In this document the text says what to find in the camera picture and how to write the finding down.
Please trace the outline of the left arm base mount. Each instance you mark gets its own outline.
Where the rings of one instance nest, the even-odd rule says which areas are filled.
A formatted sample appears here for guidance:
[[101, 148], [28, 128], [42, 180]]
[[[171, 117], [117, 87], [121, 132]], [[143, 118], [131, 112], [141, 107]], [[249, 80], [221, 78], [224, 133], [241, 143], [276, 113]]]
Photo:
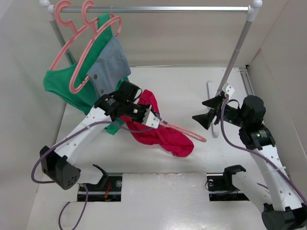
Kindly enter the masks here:
[[122, 173], [111, 173], [103, 188], [97, 184], [85, 184], [88, 189], [88, 202], [120, 202], [122, 180]]

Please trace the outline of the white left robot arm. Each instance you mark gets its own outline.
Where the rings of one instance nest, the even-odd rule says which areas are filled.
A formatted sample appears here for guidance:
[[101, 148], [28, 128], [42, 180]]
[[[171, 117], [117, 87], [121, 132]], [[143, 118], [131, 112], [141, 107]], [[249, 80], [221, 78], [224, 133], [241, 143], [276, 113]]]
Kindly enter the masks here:
[[127, 116], [132, 121], [145, 125], [148, 129], [158, 128], [159, 118], [151, 105], [136, 104], [135, 96], [139, 87], [123, 82], [117, 91], [102, 95], [88, 115], [62, 141], [40, 151], [39, 164], [42, 171], [53, 183], [68, 190], [79, 180], [82, 171], [74, 166], [80, 153], [92, 139], [117, 118]]

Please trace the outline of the red t shirt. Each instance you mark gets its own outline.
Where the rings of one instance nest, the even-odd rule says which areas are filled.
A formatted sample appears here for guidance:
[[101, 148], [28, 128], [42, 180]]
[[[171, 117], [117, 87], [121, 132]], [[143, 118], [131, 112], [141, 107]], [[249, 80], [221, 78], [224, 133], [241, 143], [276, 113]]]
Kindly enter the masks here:
[[120, 120], [134, 131], [132, 136], [141, 144], [159, 145], [172, 155], [182, 158], [190, 155], [194, 149], [194, 144], [188, 137], [172, 128], [160, 126], [149, 130], [147, 126], [133, 122], [127, 116], [122, 116]]

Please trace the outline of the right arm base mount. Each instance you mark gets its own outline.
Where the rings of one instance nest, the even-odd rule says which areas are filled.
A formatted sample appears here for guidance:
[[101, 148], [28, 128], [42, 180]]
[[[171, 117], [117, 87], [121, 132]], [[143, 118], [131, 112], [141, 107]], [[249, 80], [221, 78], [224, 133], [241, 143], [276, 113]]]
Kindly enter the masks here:
[[207, 173], [206, 178], [205, 188], [209, 193], [210, 201], [249, 201], [239, 189], [226, 184], [222, 173]]

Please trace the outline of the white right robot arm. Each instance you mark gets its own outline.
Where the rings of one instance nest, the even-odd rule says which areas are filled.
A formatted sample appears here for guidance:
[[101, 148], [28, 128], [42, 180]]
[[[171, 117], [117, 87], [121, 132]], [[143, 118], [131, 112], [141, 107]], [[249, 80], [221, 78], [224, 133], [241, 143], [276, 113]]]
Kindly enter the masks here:
[[219, 176], [208, 176], [207, 185], [211, 192], [241, 191], [261, 213], [261, 219], [268, 230], [296, 230], [307, 225], [307, 201], [290, 181], [282, 165], [276, 142], [263, 123], [266, 112], [264, 102], [257, 96], [247, 96], [237, 108], [231, 107], [228, 94], [220, 94], [202, 102], [209, 107], [205, 114], [194, 115], [193, 120], [205, 129], [210, 124], [220, 124], [222, 135], [228, 141], [224, 123], [239, 127], [243, 147], [232, 147], [247, 151], [256, 162], [265, 185], [261, 186], [248, 175], [241, 165], [228, 166]]

